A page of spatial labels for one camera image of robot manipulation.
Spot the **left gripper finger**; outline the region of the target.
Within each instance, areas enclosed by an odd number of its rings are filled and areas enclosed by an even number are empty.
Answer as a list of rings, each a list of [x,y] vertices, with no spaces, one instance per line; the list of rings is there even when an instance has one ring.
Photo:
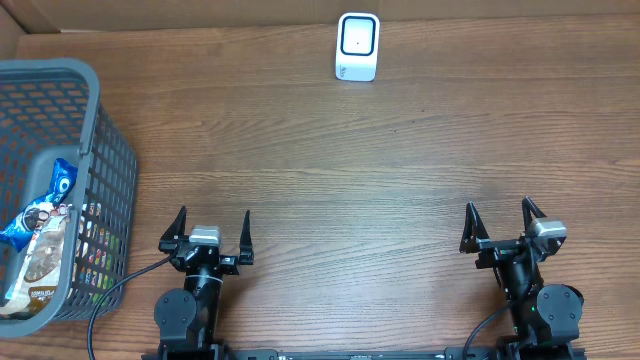
[[[250,211],[247,210],[244,215],[242,231],[239,242],[240,254],[250,255],[252,253],[252,239],[250,233]]]
[[[160,237],[163,242],[174,241],[180,239],[185,234],[187,209],[182,206],[176,218]]]

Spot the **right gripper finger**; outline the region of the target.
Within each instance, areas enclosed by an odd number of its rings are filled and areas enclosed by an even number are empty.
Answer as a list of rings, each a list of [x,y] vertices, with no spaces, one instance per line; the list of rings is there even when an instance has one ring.
[[[546,214],[535,204],[529,197],[525,196],[522,200],[522,214],[524,229],[528,230],[534,218],[544,218]]]
[[[483,250],[490,237],[473,202],[466,205],[465,225],[460,242],[461,250]]]

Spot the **Haribo gummy worms bag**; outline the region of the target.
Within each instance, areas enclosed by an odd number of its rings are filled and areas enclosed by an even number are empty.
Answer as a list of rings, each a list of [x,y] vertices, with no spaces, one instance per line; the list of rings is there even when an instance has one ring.
[[[73,280],[93,289],[107,290],[123,275],[125,263],[123,242],[98,223],[101,210],[101,204],[96,202],[82,206],[75,248],[80,263],[74,265]]]

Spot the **beige brown cookie bag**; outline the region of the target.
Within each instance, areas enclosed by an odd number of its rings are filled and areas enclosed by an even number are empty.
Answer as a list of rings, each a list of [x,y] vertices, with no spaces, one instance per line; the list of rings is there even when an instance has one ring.
[[[16,279],[1,306],[2,319],[24,320],[41,312],[55,295],[60,281],[69,206],[55,207],[34,232]]]

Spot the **blue Oreo cookie pack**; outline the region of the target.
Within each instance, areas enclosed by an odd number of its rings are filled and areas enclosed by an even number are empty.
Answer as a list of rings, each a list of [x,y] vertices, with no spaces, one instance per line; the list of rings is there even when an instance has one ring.
[[[63,158],[57,158],[47,192],[32,200],[1,231],[1,242],[12,245],[20,252],[31,241],[33,234],[42,228],[50,213],[71,193],[77,174],[77,167]]]

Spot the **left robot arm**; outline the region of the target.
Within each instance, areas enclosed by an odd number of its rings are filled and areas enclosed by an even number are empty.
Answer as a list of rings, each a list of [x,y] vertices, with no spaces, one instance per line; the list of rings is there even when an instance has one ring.
[[[160,237],[158,249],[169,263],[185,275],[184,284],[164,293],[154,307],[159,327],[160,359],[232,359],[224,341],[215,337],[219,304],[226,276],[254,263],[250,213],[243,219],[237,255],[221,253],[222,236],[217,226],[196,225],[186,233],[187,209],[181,208]]]

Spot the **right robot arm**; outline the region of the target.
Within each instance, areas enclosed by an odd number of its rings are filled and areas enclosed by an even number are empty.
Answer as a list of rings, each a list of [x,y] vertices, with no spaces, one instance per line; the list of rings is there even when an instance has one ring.
[[[461,349],[461,359],[584,359],[579,338],[584,296],[565,284],[546,284],[539,264],[555,255],[567,238],[566,225],[547,216],[530,197],[521,203],[524,230],[515,239],[493,241],[472,202],[466,205],[459,251],[478,256],[475,266],[490,269],[506,304],[479,323]],[[473,349],[477,335],[508,313],[514,333],[494,346]]]

